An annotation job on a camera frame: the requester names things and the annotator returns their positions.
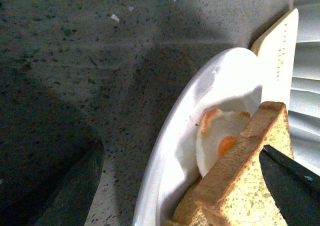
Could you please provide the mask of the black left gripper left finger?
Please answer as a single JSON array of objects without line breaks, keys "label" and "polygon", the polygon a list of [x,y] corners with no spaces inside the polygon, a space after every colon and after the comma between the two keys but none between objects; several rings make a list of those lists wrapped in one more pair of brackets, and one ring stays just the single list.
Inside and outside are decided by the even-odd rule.
[{"label": "black left gripper left finger", "polygon": [[101,137],[90,127],[2,127],[1,225],[82,226],[103,152]]}]

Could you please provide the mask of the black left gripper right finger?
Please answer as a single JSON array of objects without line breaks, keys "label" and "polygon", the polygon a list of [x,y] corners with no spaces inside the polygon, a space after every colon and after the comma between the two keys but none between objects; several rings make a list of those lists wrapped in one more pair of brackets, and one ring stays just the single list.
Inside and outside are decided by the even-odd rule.
[{"label": "black left gripper right finger", "polygon": [[269,144],[259,162],[271,197],[289,226],[320,224],[320,176]]}]

